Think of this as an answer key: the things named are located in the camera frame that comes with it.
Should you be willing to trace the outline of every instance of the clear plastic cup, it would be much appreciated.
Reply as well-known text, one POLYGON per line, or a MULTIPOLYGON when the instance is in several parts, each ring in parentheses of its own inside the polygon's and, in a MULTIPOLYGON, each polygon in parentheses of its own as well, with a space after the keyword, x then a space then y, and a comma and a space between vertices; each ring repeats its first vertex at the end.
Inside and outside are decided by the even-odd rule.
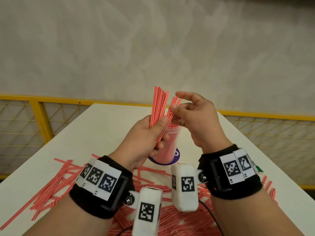
POLYGON ((169 140, 165 142, 165 145, 159 154, 153 157, 154 161, 163 165, 167 165, 174 160, 180 127, 169 127, 166 129, 166 132, 169 134, 169 140))

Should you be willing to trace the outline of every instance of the white table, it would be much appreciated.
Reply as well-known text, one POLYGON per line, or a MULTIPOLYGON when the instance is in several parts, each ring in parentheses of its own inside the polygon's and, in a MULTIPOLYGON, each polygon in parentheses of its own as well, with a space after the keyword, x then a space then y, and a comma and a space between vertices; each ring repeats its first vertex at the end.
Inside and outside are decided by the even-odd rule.
MULTIPOLYGON (((73 159, 73 163, 82 166, 92 153, 99 156, 109 154, 116 149, 133 124, 149 114, 149 107, 93 104, 0 184, 0 226, 60 170, 62 164, 54 161, 54 158, 73 159)), ((238 146, 246 148, 254 162, 273 181, 282 210, 305 235, 315 235, 315 201, 228 120, 221 114, 218 115, 227 137, 238 146)), ((179 136, 178 149, 180 163, 190 163, 197 167, 202 152, 184 128, 179 136)), ((170 166, 158 166, 149 160, 145 166, 170 171, 170 166)), ((155 173, 146 172, 143 177, 171 186, 169 178, 155 173)), ((34 222, 30 220, 34 213, 33 210, 24 210, 5 230, 0 231, 0 235, 23 234, 33 225, 34 222)))

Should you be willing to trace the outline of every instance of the metal screw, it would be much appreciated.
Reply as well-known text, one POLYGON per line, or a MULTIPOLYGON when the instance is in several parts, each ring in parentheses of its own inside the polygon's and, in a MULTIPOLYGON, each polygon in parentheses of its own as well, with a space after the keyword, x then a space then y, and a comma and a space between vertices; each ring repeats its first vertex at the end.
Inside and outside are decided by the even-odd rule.
POLYGON ((206 182, 207 181, 207 177, 203 173, 200 173, 199 174, 199 180, 201 182, 206 182))
POLYGON ((132 205, 134 203, 134 201, 135 201, 135 197, 132 194, 129 193, 129 195, 126 197, 124 203, 125 203, 125 205, 130 206, 130 205, 132 205))

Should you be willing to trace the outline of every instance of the white wall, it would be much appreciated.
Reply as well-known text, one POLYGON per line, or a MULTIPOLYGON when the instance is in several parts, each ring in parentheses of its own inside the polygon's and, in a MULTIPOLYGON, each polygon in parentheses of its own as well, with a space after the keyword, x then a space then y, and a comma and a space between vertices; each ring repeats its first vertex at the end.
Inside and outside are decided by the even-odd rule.
POLYGON ((311 2, 0 0, 0 92, 315 115, 311 2))

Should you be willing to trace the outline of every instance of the purple coaster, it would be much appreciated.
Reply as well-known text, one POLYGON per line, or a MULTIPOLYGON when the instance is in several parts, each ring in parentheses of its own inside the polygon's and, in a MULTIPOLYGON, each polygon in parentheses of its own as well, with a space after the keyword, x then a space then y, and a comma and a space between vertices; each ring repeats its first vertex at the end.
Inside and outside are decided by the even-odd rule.
POLYGON ((176 148, 174 159, 168 164, 157 163, 155 160, 153 160, 152 157, 148 157, 148 158, 150 159, 150 161, 154 162, 155 164, 158 164, 158 165, 161 165, 161 166, 168 166, 168 165, 172 165, 172 164, 175 164, 176 162, 178 162, 179 157, 180 157, 180 153, 179 153, 178 148, 176 148))

